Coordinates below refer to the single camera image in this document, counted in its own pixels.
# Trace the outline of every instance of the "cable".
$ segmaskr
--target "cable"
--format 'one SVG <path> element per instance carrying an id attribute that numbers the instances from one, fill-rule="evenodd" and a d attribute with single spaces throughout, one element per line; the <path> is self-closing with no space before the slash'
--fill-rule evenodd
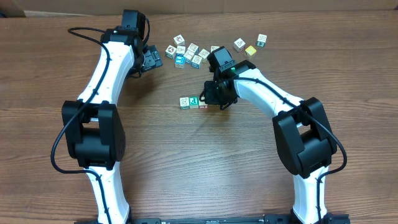
<path id="1" fill-rule="evenodd" d="M 223 82 L 228 82 L 228 81 L 233 81 L 233 80 L 246 80 L 246 81 L 252 81 L 256 83 L 260 83 L 261 85 L 264 85 L 267 89 L 269 89 L 271 92 L 273 92 L 276 96 L 278 96 L 284 103 L 288 104 L 289 106 L 298 109 L 304 116 L 306 116 L 309 120 L 317 124 L 319 127 L 321 127 L 326 133 L 329 134 L 329 136 L 336 141 L 337 146 L 340 148 L 341 153 L 343 155 L 343 164 L 334 170 L 328 171 L 324 174 L 319 175 L 317 179 L 317 210 L 318 210 L 318 219 L 319 219 L 319 224 L 322 222 L 322 217 L 321 217 L 321 208 L 320 208 L 320 184 L 322 181 L 322 178 L 329 174 L 335 174 L 341 170 L 344 169 L 344 167 L 347 165 L 347 153 L 342 145 L 342 143 L 338 140 L 338 138 L 331 132 L 329 131 L 324 125 L 322 125 L 319 121 L 317 121 L 313 116 L 309 115 L 306 111 L 303 109 L 299 108 L 298 106 L 294 105 L 292 102 L 287 100 L 287 98 L 283 97 L 280 93 L 278 93 L 276 90 L 274 90 L 270 85 L 266 84 L 265 82 L 259 80 L 258 78 L 246 78 L 246 77 L 237 77 L 237 78 L 231 78 L 228 80 L 224 80 Z"/>
<path id="2" fill-rule="evenodd" d="M 51 164 L 55 170 L 57 170 L 58 172 L 63 173 L 63 174 L 92 174 L 92 175 L 94 175 L 96 177 L 96 180 L 98 181 L 99 189 L 101 190 L 102 202 L 104 205 L 106 216 L 108 218 L 108 223 L 111 224 L 111 215 L 109 214 L 108 206 L 106 205 L 105 192 L 104 192 L 104 187 L 103 187 L 103 184 L 101 181 L 101 177 L 96 172 L 94 172 L 92 170 L 63 170 L 63 169 L 59 168 L 59 166 L 55 163 L 55 150 L 57 149 L 58 143 L 60 142 L 63 134 L 65 134 L 65 131 L 67 130 L 69 125 L 72 123 L 72 121 L 80 115 L 80 113 L 87 107 L 88 104 L 90 104 L 91 100 L 97 94 L 98 89 L 100 88 L 101 83 L 105 78 L 106 72 L 108 71 L 109 62 L 111 61 L 111 56 L 109 54 L 109 51 L 103 43 L 101 43 L 100 41 L 93 39 L 91 37 L 87 37 L 85 35 L 78 34 L 78 33 L 74 32 L 74 30 L 93 30 L 93 31 L 104 32 L 104 33 L 105 33 L 105 31 L 100 30 L 100 29 L 90 28 L 90 27 L 75 27 L 75 28 L 68 29 L 68 32 L 70 34 L 76 35 L 76 36 L 84 38 L 86 40 L 90 40 L 94 43 L 99 44 L 102 48 L 104 48 L 104 50 L 106 52 L 106 65 L 104 68 L 104 72 L 102 73 L 102 76 L 99 79 L 98 84 L 95 86 L 95 89 L 93 90 L 93 93 L 91 94 L 91 96 L 87 99 L 87 101 L 83 104 L 83 106 L 81 106 L 80 109 L 72 116 L 72 118 L 70 118 L 68 123 L 62 128 L 62 130 L 58 134 L 57 138 L 55 139 L 55 142 L 51 149 L 51 156 L 50 156 Z"/>
<path id="3" fill-rule="evenodd" d="M 148 32 L 147 32 L 147 36 L 145 37 L 144 41 L 142 42 L 142 45 L 145 46 L 149 40 L 149 33 L 150 33 L 150 25 L 149 25 L 149 19 L 145 18 L 145 20 L 147 21 L 148 24 Z"/>

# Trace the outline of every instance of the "small cube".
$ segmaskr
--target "small cube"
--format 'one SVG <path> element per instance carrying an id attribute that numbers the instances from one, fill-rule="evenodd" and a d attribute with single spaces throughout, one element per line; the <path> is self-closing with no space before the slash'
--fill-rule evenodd
<path id="1" fill-rule="evenodd" d="M 237 52 L 242 51 L 245 45 L 246 43 L 240 38 L 234 42 L 234 48 Z"/>
<path id="2" fill-rule="evenodd" d="M 191 61 L 192 61 L 192 58 L 193 58 L 194 55 L 195 54 L 193 54 L 193 52 L 187 50 L 187 52 L 184 54 L 185 62 L 188 63 L 188 64 L 191 64 Z"/>
<path id="3" fill-rule="evenodd" d="M 199 101 L 199 109 L 207 109 L 208 105 L 205 102 Z"/>
<path id="4" fill-rule="evenodd" d="M 168 56 L 171 59 L 174 59 L 174 57 L 177 54 L 177 49 L 171 45 L 169 45 L 166 49 L 166 56 Z"/>
<path id="5" fill-rule="evenodd" d="M 214 50 L 217 50 L 219 46 L 211 46 L 210 48 L 210 53 L 212 53 Z"/>
<path id="6" fill-rule="evenodd" d="M 195 44 L 190 44 L 188 50 L 192 51 L 194 54 L 199 53 L 199 47 Z"/>
<path id="7" fill-rule="evenodd" d="M 202 60 L 202 57 L 197 56 L 197 55 L 193 56 L 192 66 L 195 68 L 200 68 L 201 60 Z"/>
<path id="8" fill-rule="evenodd" d="M 176 68 L 184 68 L 184 57 L 183 56 L 176 56 L 175 57 L 175 67 Z"/>
<path id="9" fill-rule="evenodd" d="M 197 96 L 191 96 L 189 98 L 189 108 L 191 109 L 199 108 L 199 98 Z"/>
<path id="10" fill-rule="evenodd" d="M 209 56 L 209 52 L 205 49 L 202 49 L 199 53 L 199 56 L 201 56 L 203 58 L 202 62 L 205 63 L 207 62 L 207 56 Z"/>
<path id="11" fill-rule="evenodd" d="M 267 36 L 264 34 L 259 34 L 259 38 L 257 38 L 256 45 L 258 47 L 264 47 L 266 45 L 266 41 L 267 41 Z"/>
<path id="12" fill-rule="evenodd" d="M 174 37 L 174 44 L 175 44 L 175 46 L 185 46 L 185 40 L 181 36 L 181 34 Z"/>
<path id="13" fill-rule="evenodd" d="M 181 110 L 189 109 L 189 97 L 180 98 L 180 107 Z"/>
<path id="14" fill-rule="evenodd" d="M 246 50 L 244 50 L 244 54 L 248 59 L 254 58 L 257 50 L 253 46 L 249 46 Z"/>
<path id="15" fill-rule="evenodd" d="M 184 57 L 185 54 L 185 47 L 184 46 L 177 46 L 177 56 Z"/>

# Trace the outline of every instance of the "cube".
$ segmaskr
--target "cube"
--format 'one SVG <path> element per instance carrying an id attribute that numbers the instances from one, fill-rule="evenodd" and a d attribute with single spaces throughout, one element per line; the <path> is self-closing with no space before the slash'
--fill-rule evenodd
<path id="1" fill-rule="evenodd" d="M 191 64 L 192 58 L 195 54 L 189 50 L 187 50 L 187 52 L 184 54 L 184 59 L 185 62 L 188 64 Z"/>
<path id="2" fill-rule="evenodd" d="M 175 46 L 185 46 L 185 40 L 181 36 L 181 34 L 174 37 L 174 44 L 175 44 Z"/>
<path id="3" fill-rule="evenodd" d="M 166 49 L 166 56 L 168 56 L 171 59 L 174 59 L 174 57 L 176 56 L 177 49 L 171 45 L 169 45 Z"/>
<path id="4" fill-rule="evenodd" d="M 189 98 L 189 108 L 191 109 L 199 108 L 199 98 L 197 96 L 191 96 Z"/>
<path id="5" fill-rule="evenodd" d="M 175 67 L 176 68 L 184 68 L 184 57 L 183 56 L 176 56 L 175 57 Z"/>
<path id="6" fill-rule="evenodd" d="M 252 58 L 254 58 L 254 55 L 256 54 L 256 52 L 257 52 L 257 50 L 255 50 L 255 48 L 250 45 L 246 50 L 244 50 L 244 55 L 248 59 L 252 59 Z"/>
<path id="7" fill-rule="evenodd" d="M 202 62 L 203 62 L 203 63 L 206 63 L 206 62 L 207 62 L 207 56 L 209 56 L 209 54 L 210 54 L 210 53 L 209 53 L 207 50 L 205 50 L 205 49 L 202 49 L 202 50 L 200 51 L 199 56 L 202 57 Z"/>
<path id="8" fill-rule="evenodd" d="M 180 98 L 180 107 L 181 110 L 189 109 L 189 97 Z"/>
<path id="9" fill-rule="evenodd" d="M 259 38 L 257 38 L 256 45 L 258 47 L 264 47 L 266 45 L 266 41 L 267 41 L 267 36 L 264 34 L 259 34 Z"/>
<path id="10" fill-rule="evenodd" d="M 200 68 L 201 60 L 202 60 L 202 57 L 197 56 L 197 55 L 193 56 L 192 66 L 195 68 Z"/>
<path id="11" fill-rule="evenodd" d="M 234 42 L 234 48 L 237 52 L 242 51 L 245 45 L 246 43 L 240 38 Z"/>
<path id="12" fill-rule="evenodd" d="M 208 105 L 205 102 L 199 101 L 199 109 L 207 109 Z"/>
<path id="13" fill-rule="evenodd" d="M 199 53 L 199 47 L 195 44 L 190 44 L 188 50 L 193 52 L 194 54 Z"/>
<path id="14" fill-rule="evenodd" d="M 212 53 L 214 50 L 218 49 L 219 46 L 211 46 L 210 47 L 210 53 Z"/>
<path id="15" fill-rule="evenodd" d="M 185 46 L 177 46 L 177 55 L 184 57 L 185 54 Z"/>

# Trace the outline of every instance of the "wooden table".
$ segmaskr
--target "wooden table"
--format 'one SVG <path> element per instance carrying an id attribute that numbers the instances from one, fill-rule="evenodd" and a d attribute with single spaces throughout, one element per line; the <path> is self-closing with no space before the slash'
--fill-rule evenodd
<path id="1" fill-rule="evenodd" d="M 212 79 L 207 65 L 174 67 L 173 37 L 200 48 L 242 38 L 267 46 L 252 60 L 287 92 L 323 102 L 348 165 L 327 177 L 329 212 L 353 223 L 398 218 L 398 12 L 295 12 L 149 16 L 150 43 L 163 67 L 128 79 L 118 103 L 127 138 L 121 166 L 134 217 L 238 217 L 289 213 L 292 176 L 277 155 L 270 118 L 240 100 L 226 111 L 181 110 Z M 95 219 L 88 178 L 50 163 L 61 106 L 84 90 L 100 47 L 67 33 L 113 28 L 121 16 L 0 19 L 0 223 L 73 223 Z M 99 39 L 96 32 L 83 32 Z M 65 140 L 57 163 L 79 169 Z M 331 168 L 340 166 L 341 153 Z"/>

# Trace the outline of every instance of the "yellow cube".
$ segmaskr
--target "yellow cube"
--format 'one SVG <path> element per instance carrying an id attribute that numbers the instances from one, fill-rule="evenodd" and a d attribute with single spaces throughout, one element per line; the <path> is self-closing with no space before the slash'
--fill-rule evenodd
<path id="1" fill-rule="evenodd" d="M 246 50 L 244 50 L 244 54 L 248 59 L 254 58 L 257 50 L 253 46 L 249 46 Z"/>

